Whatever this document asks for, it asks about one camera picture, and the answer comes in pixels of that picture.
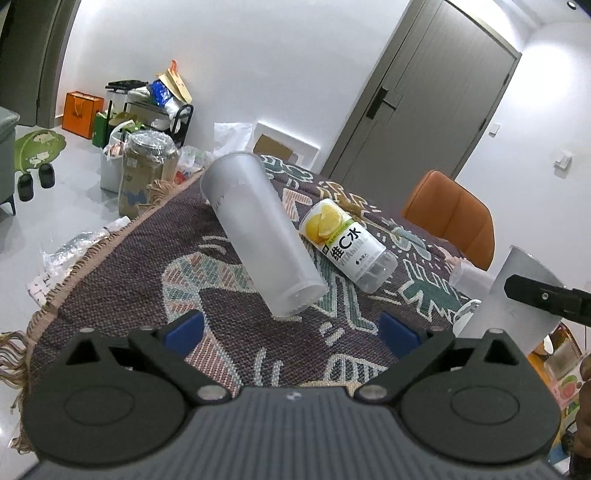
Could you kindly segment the person's hand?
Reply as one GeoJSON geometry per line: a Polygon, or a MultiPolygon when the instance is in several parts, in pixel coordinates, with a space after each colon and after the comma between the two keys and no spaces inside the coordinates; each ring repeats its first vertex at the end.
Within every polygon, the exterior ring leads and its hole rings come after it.
{"type": "Polygon", "coordinates": [[[569,478],[590,478],[591,433],[590,433],[590,382],[586,381],[579,392],[580,408],[576,416],[577,432],[574,435],[573,452],[570,458],[569,478]]]}

